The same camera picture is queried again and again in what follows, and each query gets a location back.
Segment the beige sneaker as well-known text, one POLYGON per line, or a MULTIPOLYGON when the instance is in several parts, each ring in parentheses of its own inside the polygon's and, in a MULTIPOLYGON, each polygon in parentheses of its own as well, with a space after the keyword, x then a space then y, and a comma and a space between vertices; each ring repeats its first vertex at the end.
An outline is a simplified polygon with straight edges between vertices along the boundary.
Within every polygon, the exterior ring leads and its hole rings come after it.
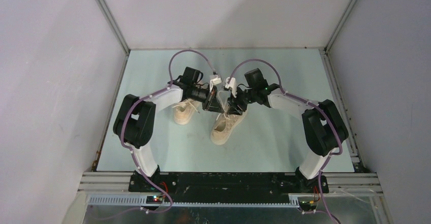
POLYGON ((221 91, 218 92, 217 98, 221 100, 223 112, 220 113, 210 132, 210 139, 215 145, 225 144, 234 129, 244 120, 248 111, 246 110, 241 115, 227 114, 230 105, 228 103, 229 95, 224 99, 221 96, 221 91))
POLYGON ((201 102, 186 99, 172 106, 174 110, 174 122, 179 125, 185 125, 190 122, 195 112, 199 112, 198 107, 201 106, 201 102))

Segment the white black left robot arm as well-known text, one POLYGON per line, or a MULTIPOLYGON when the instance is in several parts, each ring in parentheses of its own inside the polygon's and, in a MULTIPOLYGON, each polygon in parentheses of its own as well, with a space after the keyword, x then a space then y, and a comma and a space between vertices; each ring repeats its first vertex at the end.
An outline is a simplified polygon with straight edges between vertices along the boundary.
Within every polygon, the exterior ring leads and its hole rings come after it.
POLYGON ((122 101, 113 132, 130 151, 136 169, 143 175, 141 185, 147 191, 156 191, 161 185, 160 177, 155 174, 159 166, 150 148, 156 114, 186 99, 201 102, 205 111, 223 111, 216 87, 222 81, 220 75, 213 73, 206 87, 200 84, 202 78, 201 71, 186 67, 182 75, 162 89, 142 98, 128 94, 122 101))

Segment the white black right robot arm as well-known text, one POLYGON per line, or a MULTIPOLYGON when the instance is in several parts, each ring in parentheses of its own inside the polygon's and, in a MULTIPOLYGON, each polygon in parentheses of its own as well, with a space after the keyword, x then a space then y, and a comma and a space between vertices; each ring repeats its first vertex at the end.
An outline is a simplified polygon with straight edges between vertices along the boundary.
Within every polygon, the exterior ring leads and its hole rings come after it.
POLYGON ((330 156, 341 154, 342 142, 348 138, 348 130, 331 100, 315 102, 288 93, 281 85, 268 84, 260 69, 245 73, 248 87, 240 89, 232 76, 225 81, 224 89, 231 92, 227 102, 227 114, 242 115, 248 105, 257 103, 268 108, 287 111, 302 124, 309 152, 298 167, 296 187, 303 193, 316 186, 315 178, 326 167, 330 156))

